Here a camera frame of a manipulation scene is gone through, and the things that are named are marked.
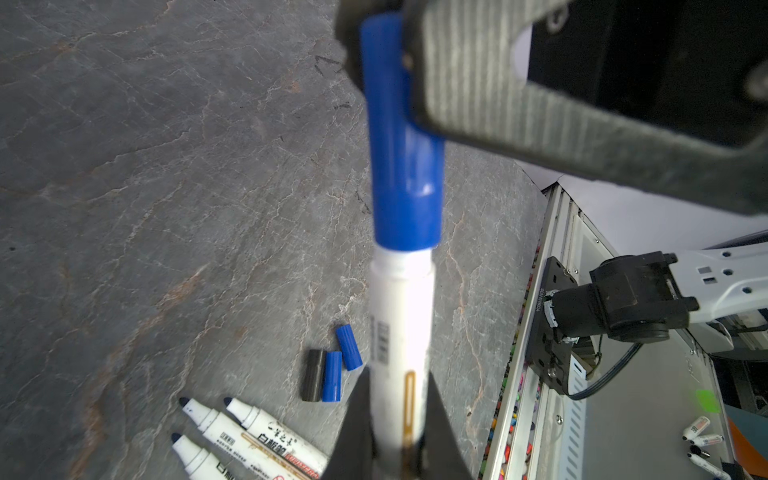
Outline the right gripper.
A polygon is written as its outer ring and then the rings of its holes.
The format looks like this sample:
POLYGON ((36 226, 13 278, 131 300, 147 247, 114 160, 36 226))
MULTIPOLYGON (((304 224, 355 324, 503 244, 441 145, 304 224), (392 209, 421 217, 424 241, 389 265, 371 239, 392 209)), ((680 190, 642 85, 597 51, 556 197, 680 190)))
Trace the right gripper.
POLYGON ((410 1, 411 110, 450 140, 767 210, 764 1, 410 1))

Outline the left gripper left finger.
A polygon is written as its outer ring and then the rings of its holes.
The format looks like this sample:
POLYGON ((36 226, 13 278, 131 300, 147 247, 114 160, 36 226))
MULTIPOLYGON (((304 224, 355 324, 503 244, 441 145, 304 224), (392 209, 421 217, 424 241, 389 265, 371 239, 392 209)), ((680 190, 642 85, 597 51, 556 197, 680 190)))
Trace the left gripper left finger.
POLYGON ((373 450, 370 369, 365 367, 349 396, 338 438, 321 479, 372 479, 373 450))

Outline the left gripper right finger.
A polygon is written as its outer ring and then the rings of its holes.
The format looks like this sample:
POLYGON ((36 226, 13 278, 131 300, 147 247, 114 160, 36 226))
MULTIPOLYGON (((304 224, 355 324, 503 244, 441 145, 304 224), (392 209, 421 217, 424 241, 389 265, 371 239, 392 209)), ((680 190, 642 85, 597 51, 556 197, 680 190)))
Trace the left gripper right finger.
POLYGON ((421 450, 421 479, 470 480, 436 380, 428 377, 425 430, 421 450))

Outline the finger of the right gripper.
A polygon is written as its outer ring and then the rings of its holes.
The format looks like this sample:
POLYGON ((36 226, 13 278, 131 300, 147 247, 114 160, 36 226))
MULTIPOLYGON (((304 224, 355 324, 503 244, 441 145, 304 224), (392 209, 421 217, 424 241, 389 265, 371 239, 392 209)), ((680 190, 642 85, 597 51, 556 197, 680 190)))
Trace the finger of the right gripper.
POLYGON ((344 70, 358 90, 364 89, 360 32, 373 16, 398 12, 404 0, 341 0, 335 19, 335 38, 345 50, 344 70))

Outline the black pen cap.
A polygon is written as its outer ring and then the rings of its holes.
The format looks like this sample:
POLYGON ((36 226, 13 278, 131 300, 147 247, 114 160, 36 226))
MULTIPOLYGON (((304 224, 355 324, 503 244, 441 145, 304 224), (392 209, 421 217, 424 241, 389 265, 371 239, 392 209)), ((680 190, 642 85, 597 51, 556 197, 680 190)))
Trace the black pen cap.
POLYGON ((326 351, 309 349, 304 357, 304 373, 300 385, 300 398, 304 402, 320 402, 324 387, 326 351))

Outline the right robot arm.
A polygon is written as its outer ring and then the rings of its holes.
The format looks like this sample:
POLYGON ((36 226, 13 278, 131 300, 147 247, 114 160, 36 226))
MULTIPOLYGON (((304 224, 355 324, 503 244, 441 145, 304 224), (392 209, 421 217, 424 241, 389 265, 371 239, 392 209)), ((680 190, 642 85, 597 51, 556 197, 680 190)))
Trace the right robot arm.
MULTIPOLYGON (((735 212, 766 210, 765 136, 740 149, 717 147, 504 71, 502 42, 548 12, 542 1, 344 1, 336 33, 359 80, 363 26, 395 17, 403 27, 396 58, 411 60, 406 110, 431 132, 584 178, 735 212)), ((545 288, 537 307, 558 340, 604 334, 651 343, 766 303, 767 253, 752 245, 619 257, 587 285, 545 288)))

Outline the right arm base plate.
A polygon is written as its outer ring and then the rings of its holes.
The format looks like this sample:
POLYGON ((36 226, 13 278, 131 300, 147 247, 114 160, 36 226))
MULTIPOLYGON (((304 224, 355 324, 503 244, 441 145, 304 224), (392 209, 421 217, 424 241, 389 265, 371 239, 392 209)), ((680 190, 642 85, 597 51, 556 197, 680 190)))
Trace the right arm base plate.
POLYGON ((573 345, 592 334, 589 287, 580 286, 556 257, 546 259, 534 297, 525 362, 551 389, 568 394, 573 345))

